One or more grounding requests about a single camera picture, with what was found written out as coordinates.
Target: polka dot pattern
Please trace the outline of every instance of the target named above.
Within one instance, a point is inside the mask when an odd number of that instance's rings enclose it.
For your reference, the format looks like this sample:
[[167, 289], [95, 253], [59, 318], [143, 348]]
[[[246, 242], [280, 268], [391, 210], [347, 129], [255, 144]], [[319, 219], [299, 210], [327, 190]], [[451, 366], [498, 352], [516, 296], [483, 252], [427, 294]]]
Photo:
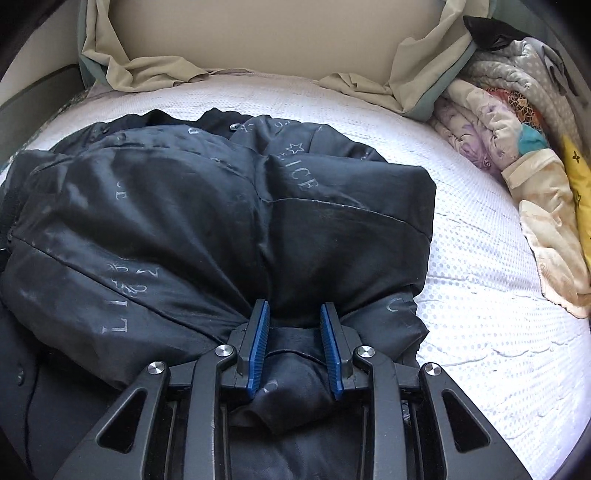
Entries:
[[103, 93], [61, 114], [29, 148], [49, 149], [97, 121], [158, 108], [197, 119], [210, 108], [329, 124], [437, 184], [434, 235], [418, 315], [418, 353], [456, 380], [534, 480], [547, 480], [591, 415], [589, 325], [547, 301], [510, 195], [430, 127], [296, 77], [218, 75], [157, 92]]

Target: star print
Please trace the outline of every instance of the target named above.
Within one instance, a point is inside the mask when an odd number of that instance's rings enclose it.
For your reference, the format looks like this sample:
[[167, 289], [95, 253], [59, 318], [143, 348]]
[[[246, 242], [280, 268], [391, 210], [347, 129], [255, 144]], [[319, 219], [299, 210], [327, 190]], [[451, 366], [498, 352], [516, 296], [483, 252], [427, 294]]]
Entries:
[[293, 143], [290, 143], [290, 146], [288, 148], [286, 148], [287, 151], [290, 151], [293, 154], [296, 154], [298, 152], [303, 152], [305, 151], [302, 147], [301, 147], [301, 143], [298, 143], [297, 145], [294, 145]]

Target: floral blanket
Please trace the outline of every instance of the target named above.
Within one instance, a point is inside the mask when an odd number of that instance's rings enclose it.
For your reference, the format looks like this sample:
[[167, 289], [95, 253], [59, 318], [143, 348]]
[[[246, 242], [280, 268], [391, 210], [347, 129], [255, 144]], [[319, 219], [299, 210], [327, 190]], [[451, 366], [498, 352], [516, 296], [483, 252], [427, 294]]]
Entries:
[[542, 133], [522, 124], [498, 96], [455, 79], [428, 122], [477, 168], [504, 183], [501, 172], [528, 151], [547, 148]]

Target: black jacket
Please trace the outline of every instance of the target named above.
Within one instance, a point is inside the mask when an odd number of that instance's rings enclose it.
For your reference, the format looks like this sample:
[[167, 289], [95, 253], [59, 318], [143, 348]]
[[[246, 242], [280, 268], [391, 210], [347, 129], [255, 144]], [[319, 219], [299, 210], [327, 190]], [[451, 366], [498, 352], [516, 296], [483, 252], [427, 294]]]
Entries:
[[[41, 479], [113, 388], [151, 361], [174, 365], [225, 343], [257, 298], [269, 300], [273, 326], [262, 382], [279, 388], [230, 418], [236, 478], [350, 477], [357, 427], [327, 386], [319, 308], [334, 302], [364, 343], [415, 362], [427, 330], [413, 297], [427, 272], [435, 197], [424, 169], [388, 164], [327, 125], [217, 110], [186, 122], [153, 111], [20, 154], [0, 195], [2, 328], [23, 344], [9, 358], [0, 352], [0, 371], [25, 362], [26, 380], [36, 379], [0, 393], [0, 426]], [[43, 395], [68, 395], [68, 376], [51, 380], [50, 361], [67, 365], [72, 382], [79, 374], [100, 384], [83, 395], [97, 413], [69, 420], [76, 432], [59, 452], [40, 433], [50, 428]], [[255, 438], [274, 452], [256, 468]], [[302, 463], [286, 458], [293, 449]], [[334, 476], [337, 464], [344, 476]]]

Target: white textured sheet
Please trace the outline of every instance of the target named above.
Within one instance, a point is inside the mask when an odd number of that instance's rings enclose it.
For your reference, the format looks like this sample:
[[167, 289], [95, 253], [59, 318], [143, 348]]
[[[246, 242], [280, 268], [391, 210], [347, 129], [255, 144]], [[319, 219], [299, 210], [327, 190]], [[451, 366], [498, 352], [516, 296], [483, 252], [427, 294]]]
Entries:
[[547, 480], [591, 416], [589, 324], [541, 295], [511, 197], [431, 128], [297, 77], [248, 74], [157, 92], [103, 93], [54, 120], [29, 148], [49, 149], [97, 121], [210, 108], [329, 124], [437, 184], [429, 271], [417, 297], [431, 330], [421, 363], [440, 363], [498, 429], [534, 480]]

